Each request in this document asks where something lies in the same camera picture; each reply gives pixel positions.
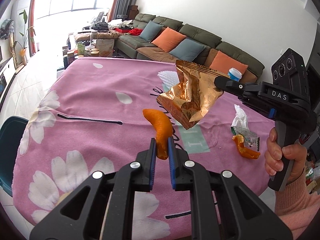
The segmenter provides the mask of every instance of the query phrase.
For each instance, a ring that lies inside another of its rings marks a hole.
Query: orange peel
[[[238,152],[244,158],[248,159],[258,159],[260,156],[260,152],[253,151],[244,147],[244,137],[241,134],[235,135],[232,137],[233,141],[236,143]]]
[[[156,130],[157,157],[166,160],[168,154],[168,138],[173,134],[173,128],[169,117],[164,112],[156,109],[143,109],[143,116]]]

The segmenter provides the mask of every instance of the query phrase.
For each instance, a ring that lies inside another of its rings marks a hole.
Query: white flower
[[[39,107],[33,112],[23,133],[19,154],[24,155],[29,145],[29,135],[36,143],[41,143],[44,138],[44,127],[53,127],[56,117],[49,111],[60,106],[56,91],[49,92],[40,102]]]
[[[67,153],[66,162],[56,157],[51,162],[53,180],[41,171],[36,171],[29,186],[29,199],[41,210],[32,213],[35,223],[39,223],[58,203],[59,199],[77,188],[95,171],[105,174],[114,172],[112,161],[103,157],[88,173],[88,167],[82,154],[78,151]],[[132,240],[159,239],[170,235],[167,223],[148,218],[159,206],[155,195],[136,192],[134,197]]]
[[[115,171],[112,161],[107,157],[100,159],[88,172],[87,164],[79,151],[67,152],[66,162],[61,157],[51,161],[53,180],[44,172],[36,171],[33,182],[29,185],[29,199],[42,210],[36,210],[31,215],[39,223],[58,203],[60,197],[58,188],[63,193],[70,193],[95,171],[105,174]]]
[[[148,218],[159,206],[156,196],[136,192],[134,196],[132,240],[160,239],[170,235],[169,224]]]

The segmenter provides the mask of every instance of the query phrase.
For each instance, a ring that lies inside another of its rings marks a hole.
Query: human hand
[[[276,129],[272,128],[267,139],[267,150],[264,154],[266,159],[265,169],[271,176],[275,175],[277,171],[282,171],[282,154],[288,160],[294,160],[294,164],[288,179],[289,184],[298,179],[303,173],[307,158],[307,149],[301,144],[293,144],[281,149],[281,147],[276,143],[276,139]]]

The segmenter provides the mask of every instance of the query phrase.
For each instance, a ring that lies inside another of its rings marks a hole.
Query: chair
[[[0,186],[10,196],[12,196],[13,168],[27,123],[27,119],[11,116],[0,129]]]

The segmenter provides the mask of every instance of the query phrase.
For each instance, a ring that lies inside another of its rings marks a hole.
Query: sofa
[[[142,13],[139,13],[133,20],[133,27],[144,29],[149,21],[153,21],[164,26],[157,36],[159,36],[165,28],[169,27],[187,36],[188,39],[192,39],[204,45],[205,49],[193,60],[193,62],[197,64],[210,67],[214,57],[217,55],[217,52],[221,51],[238,62],[248,65],[248,68],[243,74],[240,82],[256,82],[262,75],[264,65],[260,61],[243,50],[222,41],[221,37],[198,27],[183,24],[183,22],[178,20]],[[116,40],[116,47],[132,59],[154,60],[170,63],[175,63],[176,60],[178,60],[178,58],[163,51],[140,36],[122,35]]]

